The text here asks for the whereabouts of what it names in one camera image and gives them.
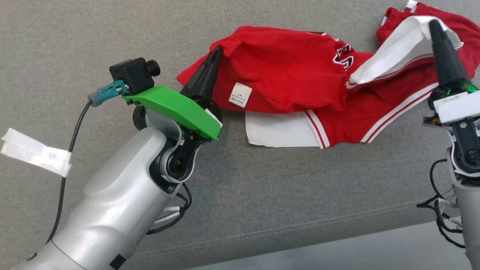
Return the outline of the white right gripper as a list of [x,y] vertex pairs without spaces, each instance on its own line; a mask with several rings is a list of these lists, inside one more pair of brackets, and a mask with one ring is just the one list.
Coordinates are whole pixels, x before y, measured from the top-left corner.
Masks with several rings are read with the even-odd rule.
[[479,89],[473,84],[442,85],[453,81],[469,81],[469,75],[449,36],[438,20],[429,22],[432,51],[438,83],[427,99],[432,116],[424,117],[424,125],[449,126],[457,121],[479,117]]

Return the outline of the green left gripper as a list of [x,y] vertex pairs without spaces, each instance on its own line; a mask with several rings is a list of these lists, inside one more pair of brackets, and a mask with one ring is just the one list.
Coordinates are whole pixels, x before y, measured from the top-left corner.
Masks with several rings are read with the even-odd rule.
[[190,130],[199,131],[199,135],[205,139],[217,140],[221,132],[219,121],[189,98],[206,98],[205,107],[213,104],[222,56],[223,48],[216,46],[180,93],[168,87],[152,87],[139,94],[122,98],[152,109]]

